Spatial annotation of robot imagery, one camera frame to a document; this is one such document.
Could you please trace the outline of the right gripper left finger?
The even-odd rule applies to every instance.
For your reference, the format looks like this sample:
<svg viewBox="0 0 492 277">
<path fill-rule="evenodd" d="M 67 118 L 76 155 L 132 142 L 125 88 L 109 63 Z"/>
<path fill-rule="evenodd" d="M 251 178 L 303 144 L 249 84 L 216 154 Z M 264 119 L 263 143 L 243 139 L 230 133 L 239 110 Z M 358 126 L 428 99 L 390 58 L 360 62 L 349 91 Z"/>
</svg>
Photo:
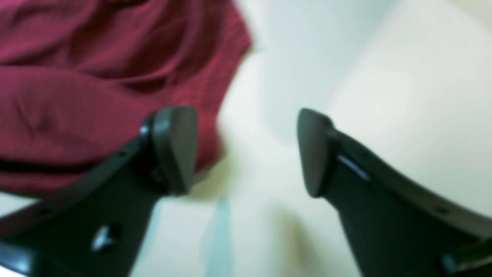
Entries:
<svg viewBox="0 0 492 277">
<path fill-rule="evenodd" d="M 190 193 L 197 147 L 195 108 L 153 112 L 87 175 L 1 217 L 1 276 L 128 277 L 155 204 Z"/>
</svg>

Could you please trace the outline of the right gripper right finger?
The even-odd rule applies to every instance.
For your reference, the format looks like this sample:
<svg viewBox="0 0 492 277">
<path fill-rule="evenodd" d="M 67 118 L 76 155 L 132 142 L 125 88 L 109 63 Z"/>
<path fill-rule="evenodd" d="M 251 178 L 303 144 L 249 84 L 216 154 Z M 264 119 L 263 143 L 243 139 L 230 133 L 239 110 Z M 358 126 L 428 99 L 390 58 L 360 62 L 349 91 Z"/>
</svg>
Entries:
<svg viewBox="0 0 492 277">
<path fill-rule="evenodd" d="M 490 277 L 490 217 L 407 178 L 303 108 L 297 139 L 306 191 L 336 209 L 364 277 Z"/>
</svg>

